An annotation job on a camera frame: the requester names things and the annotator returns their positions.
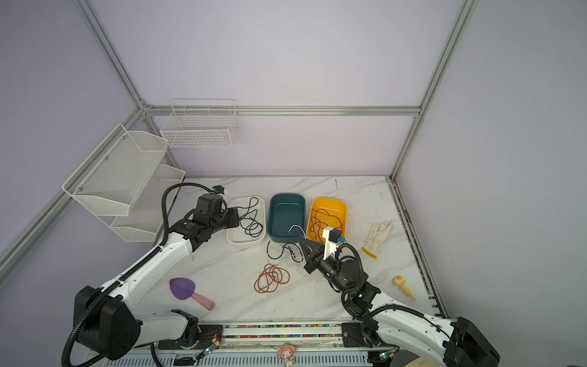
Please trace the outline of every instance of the pink trowel handle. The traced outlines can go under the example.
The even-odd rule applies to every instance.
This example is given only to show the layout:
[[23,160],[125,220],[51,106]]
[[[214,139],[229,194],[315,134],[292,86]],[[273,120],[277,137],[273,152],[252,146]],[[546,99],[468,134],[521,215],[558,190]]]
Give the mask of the pink trowel handle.
[[196,302],[204,306],[208,311],[212,311],[212,309],[214,308],[214,302],[210,301],[208,298],[202,295],[194,293],[193,295],[191,295],[191,297],[195,299]]

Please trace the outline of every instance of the yellow toy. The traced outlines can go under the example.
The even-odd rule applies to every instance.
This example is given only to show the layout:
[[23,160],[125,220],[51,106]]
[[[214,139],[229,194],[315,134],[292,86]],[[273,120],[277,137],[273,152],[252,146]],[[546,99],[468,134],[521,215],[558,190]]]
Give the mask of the yellow toy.
[[416,297],[414,297],[414,295],[411,293],[411,290],[408,287],[406,287],[406,280],[403,277],[394,278],[393,285],[397,285],[398,287],[400,287],[400,289],[402,290],[402,292],[404,292],[405,295],[407,295],[414,301],[417,301]]

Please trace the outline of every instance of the glove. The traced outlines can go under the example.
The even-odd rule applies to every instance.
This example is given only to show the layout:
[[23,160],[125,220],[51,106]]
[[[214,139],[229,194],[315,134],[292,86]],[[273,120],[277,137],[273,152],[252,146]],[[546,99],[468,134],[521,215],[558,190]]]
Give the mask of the glove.
[[363,246],[363,251],[372,258],[377,259],[379,245],[385,241],[391,230],[392,224],[389,222],[373,223],[365,246]]

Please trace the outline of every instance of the white wire basket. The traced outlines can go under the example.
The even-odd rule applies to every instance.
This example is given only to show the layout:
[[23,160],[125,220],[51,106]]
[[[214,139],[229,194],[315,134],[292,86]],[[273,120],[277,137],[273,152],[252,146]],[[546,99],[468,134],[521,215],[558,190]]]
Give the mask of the white wire basket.
[[121,128],[118,140],[79,184],[71,182],[83,165],[62,186],[95,216],[129,215],[167,151],[167,139],[121,125],[115,130]]
[[[129,215],[114,218],[109,227],[127,242],[153,242],[163,224],[161,197],[168,187],[182,182],[184,176],[185,171],[159,164]],[[167,195],[167,212],[178,190]]]
[[171,99],[161,136],[173,148],[232,146],[239,129],[232,99]]

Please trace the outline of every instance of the mesh basket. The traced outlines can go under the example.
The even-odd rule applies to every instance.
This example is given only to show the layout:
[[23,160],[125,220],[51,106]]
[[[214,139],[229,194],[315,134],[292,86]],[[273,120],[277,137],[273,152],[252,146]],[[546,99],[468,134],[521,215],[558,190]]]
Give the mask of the mesh basket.
[[[184,175],[185,171],[159,164],[129,215],[116,217],[110,228],[127,242],[153,242],[163,223],[161,196],[168,187],[182,182]],[[177,190],[167,195],[168,212]]]
[[63,189],[95,216],[127,216],[167,146],[156,135],[125,131],[79,185]]
[[161,136],[173,148],[232,146],[239,123],[232,99],[172,99]]

